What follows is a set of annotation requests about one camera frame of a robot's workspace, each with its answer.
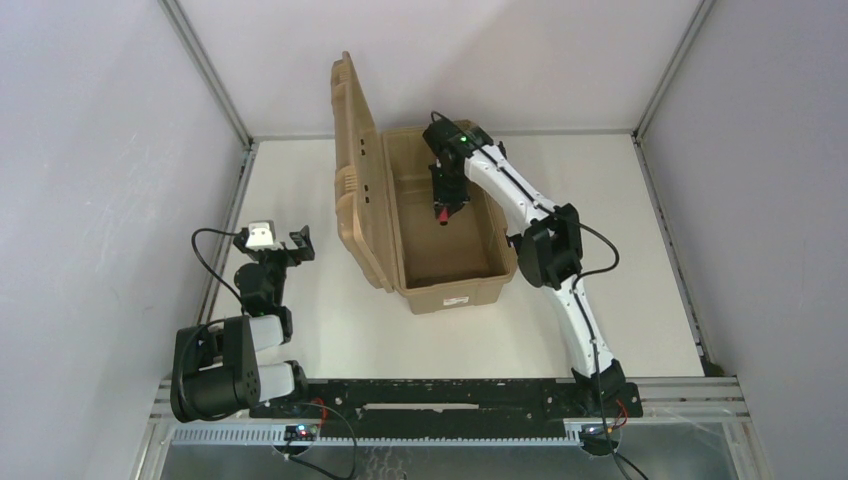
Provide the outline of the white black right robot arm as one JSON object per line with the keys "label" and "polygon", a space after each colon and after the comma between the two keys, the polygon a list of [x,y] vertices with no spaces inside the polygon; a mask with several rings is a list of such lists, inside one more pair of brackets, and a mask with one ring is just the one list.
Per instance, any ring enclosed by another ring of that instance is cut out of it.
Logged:
{"label": "white black right robot arm", "polygon": [[503,144],[482,128],[462,127],[434,111],[422,137],[436,157],[429,169],[437,221],[446,225],[469,203],[472,185],[501,207],[516,228],[507,241],[520,273],[544,294],[556,315],[584,411],[622,421],[635,395],[587,299],[590,273],[582,266],[582,235],[590,233],[611,250],[608,271],[620,263],[617,247],[583,224],[573,205],[558,205],[535,189],[509,162]]}

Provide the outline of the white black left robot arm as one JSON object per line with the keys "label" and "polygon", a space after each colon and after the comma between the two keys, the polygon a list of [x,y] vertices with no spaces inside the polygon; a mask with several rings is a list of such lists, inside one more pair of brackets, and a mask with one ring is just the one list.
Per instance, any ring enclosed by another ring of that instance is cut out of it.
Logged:
{"label": "white black left robot arm", "polygon": [[272,221],[253,222],[229,236],[250,259],[227,286],[240,313],[177,332],[170,406],[182,423],[218,421],[272,400],[298,402],[308,395],[297,361],[262,364],[258,355],[293,336],[284,287],[288,269],[315,258],[310,229],[292,232],[292,247],[277,239]]}

